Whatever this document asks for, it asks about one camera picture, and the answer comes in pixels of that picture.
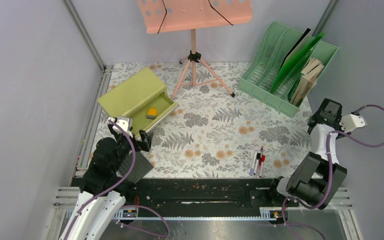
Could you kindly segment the yellow eraser block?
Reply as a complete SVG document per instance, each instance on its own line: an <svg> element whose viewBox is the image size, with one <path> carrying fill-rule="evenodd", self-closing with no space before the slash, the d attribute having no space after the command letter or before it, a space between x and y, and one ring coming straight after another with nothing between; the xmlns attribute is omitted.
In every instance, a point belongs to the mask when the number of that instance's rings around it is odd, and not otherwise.
<svg viewBox="0 0 384 240"><path fill-rule="evenodd" d="M148 109L147 113L146 113L146 118L149 119L149 120L154 120L156 119L158 116L158 110L156 107L151 107Z"/></svg>

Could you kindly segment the yellow-green drawer cabinet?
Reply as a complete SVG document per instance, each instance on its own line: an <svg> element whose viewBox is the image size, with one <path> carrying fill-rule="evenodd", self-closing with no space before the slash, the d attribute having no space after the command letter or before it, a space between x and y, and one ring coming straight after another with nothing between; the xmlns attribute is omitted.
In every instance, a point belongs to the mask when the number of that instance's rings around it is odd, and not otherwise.
<svg viewBox="0 0 384 240"><path fill-rule="evenodd" d="M150 132L178 106L167 94L167 86L149 68L143 68L100 98L98 103L110 117L132 118L132 133ZM157 108L156 119L147 119L149 108Z"/></svg>

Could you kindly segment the blue white marker pen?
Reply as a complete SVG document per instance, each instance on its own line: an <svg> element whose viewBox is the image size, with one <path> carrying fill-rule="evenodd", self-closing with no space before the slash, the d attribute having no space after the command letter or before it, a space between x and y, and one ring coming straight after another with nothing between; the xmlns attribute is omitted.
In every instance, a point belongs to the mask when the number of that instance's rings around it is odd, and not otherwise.
<svg viewBox="0 0 384 240"><path fill-rule="evenodd" d="M249 171L250 176L254 175L255 165L256 165L256 162L258 162L258 159L257 159L258 153L259 152L257 150L255 150L253 153L253 157L252 157L251 164L250 164L250 171Z"/></svg>

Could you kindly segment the black pen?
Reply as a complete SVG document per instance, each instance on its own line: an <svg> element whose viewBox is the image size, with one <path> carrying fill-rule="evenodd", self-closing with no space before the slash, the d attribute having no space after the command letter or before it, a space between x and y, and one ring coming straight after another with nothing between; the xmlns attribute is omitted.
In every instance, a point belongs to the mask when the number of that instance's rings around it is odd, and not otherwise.
<svg viewBox="0 0 384 240"><path fill-rule="evenodd" d="M253 175L258 175L258 169L261 164L261 152L256 151L255 152L255 159L254 159L254 166L253 166Z"/></svg>

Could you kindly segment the red marker pen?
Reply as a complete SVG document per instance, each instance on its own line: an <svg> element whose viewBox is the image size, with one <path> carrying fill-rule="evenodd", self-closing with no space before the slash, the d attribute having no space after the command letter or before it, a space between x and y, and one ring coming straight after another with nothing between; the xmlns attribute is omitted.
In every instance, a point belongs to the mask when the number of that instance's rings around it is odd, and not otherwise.
<svg viewBox="0 0 384 240"><path fill-rule="evenodd" d="M258 173L259 178L263 177L263 166L264 166L265 158L266 156L264 155L264 147L262 146L260 148L260 161L259 161L259 173Z"/></svg>

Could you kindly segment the green puzzle book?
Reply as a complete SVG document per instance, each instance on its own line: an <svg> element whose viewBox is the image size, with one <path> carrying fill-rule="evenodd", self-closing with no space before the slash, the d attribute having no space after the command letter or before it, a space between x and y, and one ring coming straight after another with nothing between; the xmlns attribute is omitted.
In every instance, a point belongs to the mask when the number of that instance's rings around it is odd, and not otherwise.
<svg viewBox="0 0 384 240"><path fill-rule="evenodd" d="M294 96L296 90L297 90L297 87L299 86L300 84L300 81L301 81L301 78L302 78L302 74L300 74L300 76L295 80L292 88L290 89L288 95L287 95L287 101L290 102L292 100L292 97Z"/></svg>

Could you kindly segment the green transparent folder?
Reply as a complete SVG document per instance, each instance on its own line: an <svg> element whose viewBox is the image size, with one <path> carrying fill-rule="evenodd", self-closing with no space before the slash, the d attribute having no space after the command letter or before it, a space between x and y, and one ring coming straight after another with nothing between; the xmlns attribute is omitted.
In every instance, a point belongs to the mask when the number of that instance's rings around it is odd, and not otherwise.
<svg viewBox="0 0 384 240"><path fill-rule="evenodd" d="M311 55L312 49L315 45L321 40L321 38L325 35L324 32L320 33L317 37L315 37L309 44L304 46L298 53L293 55L289 61L286 61L282 68L279 69L279 72L274 79L274 82L269 90L271 94L274 94L275 91L279 88L288 74L292 71L292 69L305 57L309 57Z"/></svg>

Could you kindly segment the purple puzzle book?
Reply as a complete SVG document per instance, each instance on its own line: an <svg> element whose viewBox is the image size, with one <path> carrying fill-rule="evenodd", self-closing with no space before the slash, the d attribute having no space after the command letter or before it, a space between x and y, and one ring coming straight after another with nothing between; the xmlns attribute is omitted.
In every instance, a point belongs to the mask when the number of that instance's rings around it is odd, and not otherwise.
<svg viewBox="0 0 384 240"><path fill-rule="evenodd" d="M299 83L291 96L290 103L298 107L310 90L317 84L320 74L323 72L325 65L317 58L311 57L308 64L300 72L301 77Z"/></svg>

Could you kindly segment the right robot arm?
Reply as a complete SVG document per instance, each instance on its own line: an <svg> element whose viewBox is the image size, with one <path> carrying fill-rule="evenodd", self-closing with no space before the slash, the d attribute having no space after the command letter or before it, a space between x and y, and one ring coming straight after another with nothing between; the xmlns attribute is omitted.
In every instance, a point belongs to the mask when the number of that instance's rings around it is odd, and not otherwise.
<svg viewBox="0 0 384 240"><path fill-rule="evenodd" d="M272 180L265 200L273 206L281 205L287 197L299 201L308 209L324 209L347 176L347 169L339 165L336 140L366 125L355 110L342 115L343 106L325 98L308 120L311 150L290 177Z"/></svg>

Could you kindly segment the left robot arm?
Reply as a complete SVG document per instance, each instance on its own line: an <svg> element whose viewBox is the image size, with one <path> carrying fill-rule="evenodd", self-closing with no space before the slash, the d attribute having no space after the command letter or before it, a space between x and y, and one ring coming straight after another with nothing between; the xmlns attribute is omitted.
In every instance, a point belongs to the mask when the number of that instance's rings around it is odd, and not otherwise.
<svg viewBox="0 0 384 240"><path fill-rule="evenodd" d="M130 117L109 117L107 126L113 137L98 141L84 173L73 213L60 235L61 240L98 240L115 213L135 200L132 174L140 152L149 152L153 132L133 133Z"/></svg>

